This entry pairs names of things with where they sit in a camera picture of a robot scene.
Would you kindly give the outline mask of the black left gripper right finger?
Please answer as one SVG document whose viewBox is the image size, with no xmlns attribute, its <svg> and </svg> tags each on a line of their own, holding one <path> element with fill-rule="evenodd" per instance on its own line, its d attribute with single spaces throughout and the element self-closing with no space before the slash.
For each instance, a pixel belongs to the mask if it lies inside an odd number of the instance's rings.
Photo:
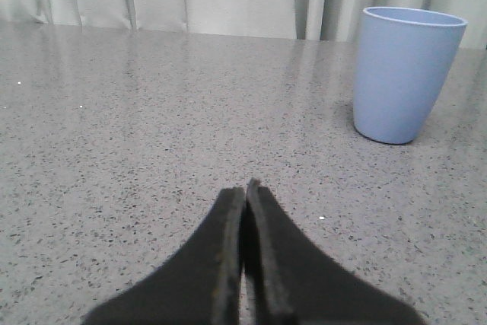
<svg viewBox="0 0 487 325">
<path fill-rule="evenodd" d="M 421 324 L 406 303 L 353 275 L 252 179 L 243 219 L 245 274 L 257 324 Z"/>
</svg>

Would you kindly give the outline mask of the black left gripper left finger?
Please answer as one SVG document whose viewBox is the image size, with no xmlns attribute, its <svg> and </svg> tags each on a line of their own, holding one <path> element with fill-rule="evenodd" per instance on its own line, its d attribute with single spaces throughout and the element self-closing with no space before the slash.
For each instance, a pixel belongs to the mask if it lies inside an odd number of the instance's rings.
<svg viewBox="0 0 487 325">
<path fill-rule="evenodd" d="M 244 191 L 223 189 L 188 241 L 161 267 L 95 307 L 86 324 L 237 324 Z"/>
</svg>

